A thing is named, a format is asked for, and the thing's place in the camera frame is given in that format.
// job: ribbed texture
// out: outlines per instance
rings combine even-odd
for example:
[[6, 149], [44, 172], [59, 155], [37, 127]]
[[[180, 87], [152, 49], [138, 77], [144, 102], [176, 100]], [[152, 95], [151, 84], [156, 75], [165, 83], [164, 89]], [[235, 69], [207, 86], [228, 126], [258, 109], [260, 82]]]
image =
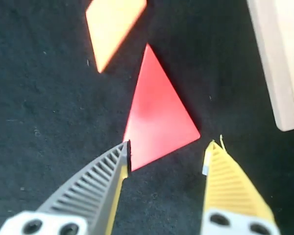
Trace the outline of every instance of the ribbed texture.
[[122, 146], [94, 164], [51, 206], [51, 212], [80, 215], [91, 223], [108, 190]]
[[270, 208], [240, 166], [216, 143], [210, 144], [207, 151], [211, 158], [205, 211], [216, 208], [273, 220]]

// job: plastic piece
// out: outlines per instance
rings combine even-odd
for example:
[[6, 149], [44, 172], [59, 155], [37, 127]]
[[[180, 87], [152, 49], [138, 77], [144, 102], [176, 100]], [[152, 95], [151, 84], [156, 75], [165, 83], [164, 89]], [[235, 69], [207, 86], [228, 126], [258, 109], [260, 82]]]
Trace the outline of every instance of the plastic piece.
[[93, 0], [86, 19], [97, 69], [102, 72], [147, 5], [146, 0]]
[[226, 151], [213, 141], [206, 149], [205, 158], [206, 156], [209, 156], [209, 169], [204, 212], [218, 209], [274, 223], [271, 209], [241, 167]]
[[199, 137], [192, 119], [147, 45], [124, 134], [124, 140], [131, 140], [132, 171]]

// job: black felt mat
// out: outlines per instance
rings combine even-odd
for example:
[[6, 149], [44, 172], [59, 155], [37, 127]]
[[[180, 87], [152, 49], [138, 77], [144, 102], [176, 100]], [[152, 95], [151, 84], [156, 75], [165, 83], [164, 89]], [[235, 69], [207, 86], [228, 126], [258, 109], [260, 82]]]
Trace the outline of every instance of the black felt mat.
[[245, 0], [150, 0], [105, 74], [88, 4], [0, 0], [0, 226], [122, 141], [149, 42], [202, 137], [125, 180], [113, 234], [197, 234], [202, 155], [219, 134], [294, 234], [294, 131], [275, 126]]

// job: yellow object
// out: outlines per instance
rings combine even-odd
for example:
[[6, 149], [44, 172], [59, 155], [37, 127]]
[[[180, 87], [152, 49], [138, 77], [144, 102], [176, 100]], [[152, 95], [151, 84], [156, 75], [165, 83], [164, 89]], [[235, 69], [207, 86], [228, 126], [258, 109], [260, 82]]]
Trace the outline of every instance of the yellow object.
[[146, 0], [93, 0], [86, 19], [97, 69], [102, 72], [147, 5]]
[[207, 159], [204, 212], [215, 208], [274, 222], [271, 209], [241, 167], [214, 141], [206, 149], [206, 164]]

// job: screw hole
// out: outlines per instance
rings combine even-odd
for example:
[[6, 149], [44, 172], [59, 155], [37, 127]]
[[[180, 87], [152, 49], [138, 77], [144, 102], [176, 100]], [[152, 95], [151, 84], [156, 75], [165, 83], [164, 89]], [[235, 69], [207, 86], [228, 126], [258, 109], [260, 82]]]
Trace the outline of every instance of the screw hole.
[[78, 226], [74, 223], [65, 225], [60, 231], [60, 235], [76, 235], [77, 233]]
[[213, 214], [210, 216], [210, 221], [222, 226], [230, 226], [230, 221], [222, 214]]
[[270, 235], [270, 232], [269, 230], [261, 225], [261, 224], [251, 224], [250, 225], [250, 230], [254, 233], [257, 233], [257, 234], [261, 234], [261, 235]]
[[39, 219], [34, 219], [25, 224], [23, 228], [23, 233], [26, 235], [34, 234], [39, 231], [41, 226], [43, 225], [42, 221]]

